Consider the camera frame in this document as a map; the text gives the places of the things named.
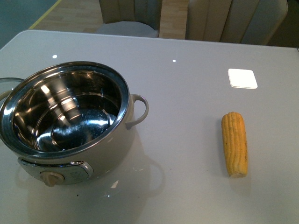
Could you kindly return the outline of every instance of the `floor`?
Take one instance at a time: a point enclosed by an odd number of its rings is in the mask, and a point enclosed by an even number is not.
[[[288,4],[288,15],[269,45],[299,47],[299,1]],[[188,0],[163,0],[160,38],[185,38],[187,5]],[[94,33],[101,24],[98,0],[0,1],[0,48],[28,28]]]

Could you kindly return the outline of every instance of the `electric cooking pot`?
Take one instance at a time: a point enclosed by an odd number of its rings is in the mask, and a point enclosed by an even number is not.
[[[4,98],[9,92],[0,95]],[[145,104],[134,119],[134,103]],[[147,100],[124,78],[93,62],[43,69],[18,84],[0,109],[0,137],[19,164],[48,186],[73,184],[116,167],[134,140]]]

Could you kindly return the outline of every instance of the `chair backrest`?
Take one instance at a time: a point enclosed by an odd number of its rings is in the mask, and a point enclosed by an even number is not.
[[[186,39],[265,45],[286,13],[286,0],[190,0]]]
[[[104,23],[136,21],[160,29],[162,0],[99,0]]]

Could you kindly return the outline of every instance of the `stainless steel inner pot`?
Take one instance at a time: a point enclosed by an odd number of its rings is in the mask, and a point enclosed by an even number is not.
[[[0,136],[17,154],[61,158],[104,138],[123,119],[129,91],[123,77],[99,63],[46,68],[4,101]]]

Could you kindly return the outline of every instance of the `pot rim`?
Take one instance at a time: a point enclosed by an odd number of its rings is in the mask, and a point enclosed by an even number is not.
[[[72,71],[71,69],[84,68],[84,71],[92,71],[95,73],[100,73],[101,75],[106,76],[120,88],[121,92],[121,106],[119,113],[113,122],[113,124],[105,130],[100,136],[95,139],[71,149],[57,152],[45,152],[39,151],[37,149],[31,148],[25,145],[14,133],[13,127],[13,117],[14,112],[17,106],[17,103],[22,99],[26,92],[28,92],[32,87],[38,85],[42,80],[45,80],[49,77],[59,76],[66,72]],[[75,62],[66,62],[60,63],[54,66],[50,66],[41,71],[36,72],[35,74],[26,78],[21,82],[12,92],[7,96],[5,101],[0,108],[0,118],[1,118],[1,127],[0,127],[0,137],[3,142],[15,153],[20,156],[34,159],[61,159],[69,156],[79,154],[83,151],[88,150],[93,147],[95,144],[99,144],[104,141],[108,136],[110,136],[115,129],[122,123],[126,114],[128,113],[130,103],[130,93],[128,85],[125,79],[118,73],[116,70],[112,69],[109,66],[106,66],[101,63],[96,62],[87,62],[87,61],[75,61]]]

